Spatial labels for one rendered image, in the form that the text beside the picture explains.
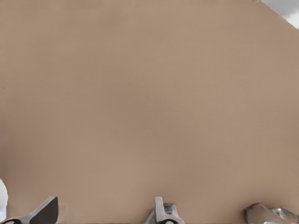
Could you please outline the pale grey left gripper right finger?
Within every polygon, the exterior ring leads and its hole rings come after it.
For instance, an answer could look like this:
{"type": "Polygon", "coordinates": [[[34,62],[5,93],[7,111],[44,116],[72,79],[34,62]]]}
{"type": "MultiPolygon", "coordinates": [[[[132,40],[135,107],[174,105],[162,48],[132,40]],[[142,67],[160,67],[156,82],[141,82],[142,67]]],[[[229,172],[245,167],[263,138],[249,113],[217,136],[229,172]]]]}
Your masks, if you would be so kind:
{"type": "Polygon", "coordinates": [[[165,204],[160,196],[154,197],[154,207],[144,224],[183,224],[176,204],[165,204]]]}

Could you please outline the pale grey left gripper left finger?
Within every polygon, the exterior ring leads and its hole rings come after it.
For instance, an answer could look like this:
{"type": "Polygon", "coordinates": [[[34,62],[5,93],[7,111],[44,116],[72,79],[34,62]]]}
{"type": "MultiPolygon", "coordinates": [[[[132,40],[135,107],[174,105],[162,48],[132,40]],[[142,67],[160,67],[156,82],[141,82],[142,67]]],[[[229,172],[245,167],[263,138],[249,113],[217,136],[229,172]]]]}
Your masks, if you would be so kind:
{"type": "Polygon", "coordinates": [[[58,197],[51,196],[31,213],[9,218],[0,224],[56,224],[58,221],[58,197]]]}

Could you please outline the white rounded object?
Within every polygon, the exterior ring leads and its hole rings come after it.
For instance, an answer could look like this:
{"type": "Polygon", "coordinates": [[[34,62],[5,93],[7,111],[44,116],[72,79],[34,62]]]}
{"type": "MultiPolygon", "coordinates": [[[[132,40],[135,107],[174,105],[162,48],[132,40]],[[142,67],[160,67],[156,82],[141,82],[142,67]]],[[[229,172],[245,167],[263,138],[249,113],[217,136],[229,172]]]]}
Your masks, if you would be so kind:
{"type": "Polygon", "coordinates": [[[8,193],[2,179],[0,179],[0,222],[7,218],[8,193]]]}

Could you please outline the silver frame post foot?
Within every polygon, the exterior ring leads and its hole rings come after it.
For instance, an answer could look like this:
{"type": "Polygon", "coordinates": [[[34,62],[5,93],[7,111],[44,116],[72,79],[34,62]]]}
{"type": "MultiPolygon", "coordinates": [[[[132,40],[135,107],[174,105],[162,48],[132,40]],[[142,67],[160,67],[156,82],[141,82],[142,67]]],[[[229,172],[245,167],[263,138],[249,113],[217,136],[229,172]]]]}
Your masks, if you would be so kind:
{"type": "Polygon", "coordinates": [[[282,207],[269,209],[261,203],[255,203],[244,210],[247,224],[299,224],[299,215],[282,207]]]}

